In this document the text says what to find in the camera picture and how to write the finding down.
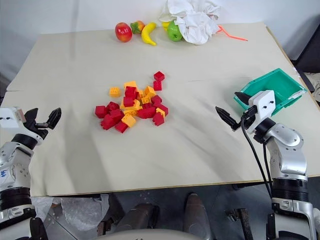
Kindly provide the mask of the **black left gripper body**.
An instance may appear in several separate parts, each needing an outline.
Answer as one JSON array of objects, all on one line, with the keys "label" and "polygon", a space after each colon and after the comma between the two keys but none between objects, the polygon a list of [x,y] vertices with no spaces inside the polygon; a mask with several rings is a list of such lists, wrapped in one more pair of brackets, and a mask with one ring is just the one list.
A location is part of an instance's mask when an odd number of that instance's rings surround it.
[{"label": "black left gripper body", "polygon": [[26,121],[23,124],[28,130],[39,135],[43,140],[48,135],[48,123],[36,123],[35,121]]}]

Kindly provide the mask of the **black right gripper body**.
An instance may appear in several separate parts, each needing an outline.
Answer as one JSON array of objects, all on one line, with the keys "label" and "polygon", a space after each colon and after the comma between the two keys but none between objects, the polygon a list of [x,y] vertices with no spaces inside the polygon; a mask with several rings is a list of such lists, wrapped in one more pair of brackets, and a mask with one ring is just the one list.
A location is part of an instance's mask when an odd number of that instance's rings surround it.
[{"label": "black right gripper body", "polygon": [[242,124],[245,130],[247,130],[255,121],[256,117],[255,115],[258,113],[258,109],[256,105],[251,106],[247,111],[245,111],[241,118],[240,122],[235,122],[234,124],[231,125],[231,129],[233,131],[236,131],[239,129]]}]

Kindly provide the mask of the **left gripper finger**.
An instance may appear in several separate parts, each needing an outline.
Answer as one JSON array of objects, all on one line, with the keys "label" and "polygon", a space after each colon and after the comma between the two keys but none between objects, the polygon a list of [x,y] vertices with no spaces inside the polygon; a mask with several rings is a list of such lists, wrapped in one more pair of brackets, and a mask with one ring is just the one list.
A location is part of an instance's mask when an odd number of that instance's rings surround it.
[{"label": "left gripper finger", "polygon": [[25,127],[34,127],[36,124],[36,117],[38,114],[38,108],[33,108],[28,110],[25,114],[25,123],[24,126]]},{"label": "left gripper finger", "polygon": [[46,122],[47,124],[47,128],[53,130],[56,125],[58,124],[58,122],[60,121],[62,116],[62,110],[60,107],[54,109],[51,114],[48,117],[48,120]]}]

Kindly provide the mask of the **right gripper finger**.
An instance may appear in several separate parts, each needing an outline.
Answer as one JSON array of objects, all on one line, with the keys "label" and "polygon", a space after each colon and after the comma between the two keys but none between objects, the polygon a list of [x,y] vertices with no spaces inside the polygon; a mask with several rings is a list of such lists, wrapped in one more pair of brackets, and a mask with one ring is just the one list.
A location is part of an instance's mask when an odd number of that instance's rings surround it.
[{"label": "right gripper finger", "polygon": [[235,96],[233,99],[245,110],[249,108],[249,99],[251,98],[250,95],[244,93],[244,92],[235,92]]},{"label": "right gripper finger", "polygon": [[218,106],[215,107],[215,110],[219,117],[226,123],[228,124],[231,129],[238,129],[238,123],[235,119],[233,119],[230,114],[225,111],[223,108],[220,108]]}]

